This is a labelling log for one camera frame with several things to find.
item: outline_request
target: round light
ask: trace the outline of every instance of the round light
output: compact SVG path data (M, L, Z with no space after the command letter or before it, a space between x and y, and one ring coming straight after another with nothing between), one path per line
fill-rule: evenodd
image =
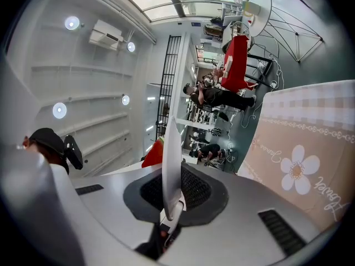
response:
M127 44L127 49L128 49L128 51L133 52L134 49L135 49L134 43L133 43L133 42L129 42L129 43Z
M70 17L66 18L64 25L67 29L73 30L73 29L76 29L80 25L80 21L77 17L70 16Z
M129 96L124 95L124 96L122 97L122 104L123 104L123 105L128 105L128 104L129 104Z
M53 106L53 115L55 118L61 119L67 114L67 107L64 103L56 103Z

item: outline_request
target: hair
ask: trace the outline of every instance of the hair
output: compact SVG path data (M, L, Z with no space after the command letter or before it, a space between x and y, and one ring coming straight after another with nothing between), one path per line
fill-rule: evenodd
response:
M184 88L182 89L182 91L184 92L184 94L188 94L187 93L187 88L190 86L190 83L187 83L185 86L184 86Z

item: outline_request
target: table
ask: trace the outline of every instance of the table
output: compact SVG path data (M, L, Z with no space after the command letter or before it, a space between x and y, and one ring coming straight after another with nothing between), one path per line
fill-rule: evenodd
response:
M265 37L273 38L276 40L276 42L281 45L292 57L293 59L300 63L301 59L304 58L319 42L323 41L323 38L316 33L312 28L310 28L308 25L306 25L304 22L296 18L295 16L279 9L276 8L272 5L272 0L254 0L254 3L258 4L260 6L260 13L258 15L253 15L251 18L251 24L249 26L249 32L252 37L256 37L258 35L261 35L263 31L265 31L268 35L264 35ZM291 17L294 22L289 23L287 22L284 18L281 17L281 15ZM302 24L307 28L304 28L303 26L295 25L294 23ZM270 32L266 30L266 27L272 28L275 33L275 35L272 35ZM279 29L286 30L288 32L291 32L295 35L295 48L296 52L291 48L289 43L286 41L286 38L280 33ZM300 53L300 40L299 36L305 35L307 37L312 37L316 39L316 42L312 45L310 44L310 48L308 51L306 51L304 54L301 55Z
M233 91L234 93L237 93L240 89L244 88L252 90L252 88L254 87L253 83L249 83L244 80L245 76L256 81L257 83L261 83L271 88L271 86L268 83L264 82L262 79L266 77L266 74L272 64L272 60L248 54L247 40L248 38L245 35L233 37L225 54L224 64L226 64L228 56L233 57L233 62L228 72L228 77L222 78L221 86L229 91ZM261 59L267 62L264 72L260 71L261 75L259 79L245 74L247 66L258 69L256 66L247 64L247 57Z

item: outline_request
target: man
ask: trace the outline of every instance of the man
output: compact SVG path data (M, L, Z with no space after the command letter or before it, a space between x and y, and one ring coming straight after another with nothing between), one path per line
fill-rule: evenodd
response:
M64 143L52 129L38 129L30 138L25 136L22 145L28 151L41 153L49 163L63 166L69 174L69 167L64 156Z
M209 144L202 147L199 151L194 152L194 156L197 157L199 161L202 158L206 158L207 160L212 160L214 157L222 157L221 147L218 144Z
M194 140L194 141L196 141L196 142L209 144L209 142L208 142L206 139L189 135L189 140L191 141L191 139Z
M253 108L256 103L256 95L251 98L243 98L231 91L224 91L217 88L204 88L199 83L198 92L187 83L183 90L186 95L189 95L191 100L197 105L198 108L203 105L210 105L212 107L219 105L228 105L236 109L246 110L248 106Z

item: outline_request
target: black shirt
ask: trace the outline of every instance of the black shirt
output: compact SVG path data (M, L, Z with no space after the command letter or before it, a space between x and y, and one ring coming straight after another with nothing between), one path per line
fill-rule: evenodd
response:
M218 151L221 149L220 145L218 144L209 144L200 149L202 153L202 157L208 157L209 152L213 154L213 157L218 156Z
M202 93L204 95L204 104L211 105L211 103L214 101L220 91L221 90L217 88L203 88ZM202 105L199 102L198 91L196 93L191 94L190 98L195 104L197 104L198 108L201 108Z

